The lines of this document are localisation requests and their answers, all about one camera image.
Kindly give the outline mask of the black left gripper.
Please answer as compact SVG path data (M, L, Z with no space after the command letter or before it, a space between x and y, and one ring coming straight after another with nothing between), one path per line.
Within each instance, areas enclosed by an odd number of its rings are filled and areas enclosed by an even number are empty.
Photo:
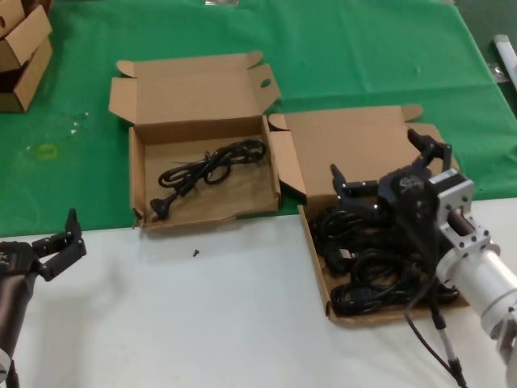
M52 258L40 263L38 255L53 254L55 255ZM38 273L49 282L85 255L86 246L82 239L82 228L76 209L71 208L63 232L37 240L32 245L27 242L1 242L1 282L6 280L34 282Z

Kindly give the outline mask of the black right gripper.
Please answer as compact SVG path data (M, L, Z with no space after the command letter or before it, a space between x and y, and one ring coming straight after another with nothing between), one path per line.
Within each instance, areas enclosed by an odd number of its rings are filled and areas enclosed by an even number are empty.
M410 166L397 169L376 180L347 182L335 164L330 165L332 184L340 208L353 214L379 214L380 202L388 208L389 217L406 234L431 267L439 260L439 231L436 224L437 199L429 185L431 172L427 169L437 158L441 171L452 167L452 147L436 141L430 135L408 128L407 137L420 155Z

